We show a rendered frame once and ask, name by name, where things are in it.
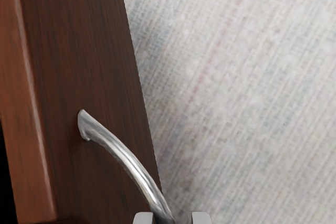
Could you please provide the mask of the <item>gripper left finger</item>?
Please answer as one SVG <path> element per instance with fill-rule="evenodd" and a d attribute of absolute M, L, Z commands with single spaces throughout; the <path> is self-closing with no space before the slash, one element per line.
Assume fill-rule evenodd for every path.
<path fill-rule="evenodd" d="M 154 214 L 152 212 L 138 212 L 133 218 L 133 224 L 154 224 Z"/>

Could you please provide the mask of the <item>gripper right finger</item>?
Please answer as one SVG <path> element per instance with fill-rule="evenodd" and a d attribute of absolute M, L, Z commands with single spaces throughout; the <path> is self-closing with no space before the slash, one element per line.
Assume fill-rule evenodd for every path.
<path fill-rule="evenodd" d="M 203 211 L 193 211 L 191 218 L 192 224 L 212 224 L 210 215 Z"/>

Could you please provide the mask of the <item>brown wooden cabinet door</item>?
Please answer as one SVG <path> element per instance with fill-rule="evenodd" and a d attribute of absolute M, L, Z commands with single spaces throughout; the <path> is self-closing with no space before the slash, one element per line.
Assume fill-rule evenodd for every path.
<path fill-rule="evenodd" d="M 149 207 L 86 110 L 160 182 L 124 0 L 0 0 L 0 224 L 132 224 Z"/>

